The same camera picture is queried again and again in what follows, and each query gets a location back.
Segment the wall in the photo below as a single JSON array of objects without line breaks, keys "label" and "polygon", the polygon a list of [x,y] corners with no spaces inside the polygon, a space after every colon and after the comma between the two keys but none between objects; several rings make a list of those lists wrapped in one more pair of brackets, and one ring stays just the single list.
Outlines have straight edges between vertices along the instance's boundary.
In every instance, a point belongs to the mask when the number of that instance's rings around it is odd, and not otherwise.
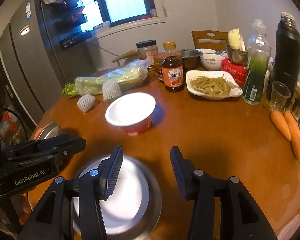
[{"label": "wall", "polygon": [[251,25],[254,19],[263,20],[273,57],[276,48],[275,32],[281,12],[289,12],[295,17],[300,32],[300,12],[292,0],[215,0],[215,5],[219,30],[239,28],[246,43],[253,34]]},{"label": "wall", "polygon": [[179,49],[192,49],[193,30],[216,30],[218,27],[214,0],[162,0],[162,3],[167,11],[165,23],[125,30],[88,43],[98,70],[116,66],[116,63],[111,64],[116,56],[97,46],[122,55],[136,49],[139,41],[155,39],[160,51],[164,41],[176,41]]}]

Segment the chair backrest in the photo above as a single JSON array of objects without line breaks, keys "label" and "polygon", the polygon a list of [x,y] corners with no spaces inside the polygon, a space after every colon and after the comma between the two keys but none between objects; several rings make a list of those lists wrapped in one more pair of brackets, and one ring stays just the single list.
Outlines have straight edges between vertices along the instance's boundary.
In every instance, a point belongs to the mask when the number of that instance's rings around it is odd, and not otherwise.
[{"label": "chair backrest", "polygon": [[138,56],[138,51],[136,49],[131,50],[119,57],[116,57],[114,60],[111,61],[111,63],[117,62],[118,66],[120,66],[119,60],[124,59],[124,58],[136,57],[136,56]]},{"label": "chair backrest", "polygon": [[[228,33],[218,31],[193,31],[192,38],[196,49],[226,50]],[[224,42],[199,42],[199,40],[222,40]]]}]

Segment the black thermos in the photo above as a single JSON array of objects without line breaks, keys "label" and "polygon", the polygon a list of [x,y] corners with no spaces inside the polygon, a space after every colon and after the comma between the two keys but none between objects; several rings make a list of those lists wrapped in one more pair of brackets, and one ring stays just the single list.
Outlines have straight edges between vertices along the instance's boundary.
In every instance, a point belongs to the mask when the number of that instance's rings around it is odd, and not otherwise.
[{"label": "black thermos", "polygon": [[280,81],[291,92],[291,97],[288,98],[285,105],[289,106],[300,72],[300,33],[294,17],[289,13],[281,13],[281,20],[276,32],[276,43],[274,69],[267,88],[267,97],[270,100],[272,82]]}]

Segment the bottle label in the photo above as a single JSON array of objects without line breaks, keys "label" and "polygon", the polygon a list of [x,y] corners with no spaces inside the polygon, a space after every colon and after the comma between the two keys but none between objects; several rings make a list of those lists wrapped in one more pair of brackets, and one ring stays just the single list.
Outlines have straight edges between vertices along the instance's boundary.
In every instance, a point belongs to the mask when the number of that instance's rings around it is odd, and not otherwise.
[{"label": "bottle label", "polygon": [[251,94],[250,94],[250,101],[254,101],[256,99],[257,96],[257,90],[255,88],[251,89]]},{"label": "bottle label", "polygon": [[183,85],[182,66],[177,68],[162,68],[164,84],[167,87],[179,87]]},{"label": "bottle label", "polygon": [[153,56],[154,56],[155,54],[157,54],[158,52],[159,52],[159,51],[156,49],[156,50],[149,51],[149,52],[146,53],[147,58],[152,57],[152,61],[151,61],[151,63],[150,63],[150,66],[154,65]]}]

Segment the round table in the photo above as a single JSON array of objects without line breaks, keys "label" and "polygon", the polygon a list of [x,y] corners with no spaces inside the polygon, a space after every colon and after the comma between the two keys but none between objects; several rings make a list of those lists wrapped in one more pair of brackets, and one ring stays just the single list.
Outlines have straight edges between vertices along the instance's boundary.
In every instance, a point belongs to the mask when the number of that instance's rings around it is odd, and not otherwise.
[{"label": "round table", "polygon": [[[98,105],[88,113],[76,106],[78,98],[63,96],[44,114],[37,129],[58,122],[65,133],[87,142],[86,149],[73,156],[61,176],[71,179],[90,160],[121,146],[124,154],[149,167],[161,188],[162,213],[152,239],[186,239],[190,223],[193,202],[184,201],[178,192],[170,163],[173,146],[212,177],[237,176],[275,232],[300,210],[300,164],[293,157],[290,143],[272,124],[264,103],[250,106],[240,97],[208,101],[189,94],[186,87],[170,93],[155,73],[129,92],[146,92],[156,100],[150,129],[137,137],[128,137],[106,122],[109,104],[102,101],[102,95],[96,96]],[[51,182],[29,192],[33,206]]]}]

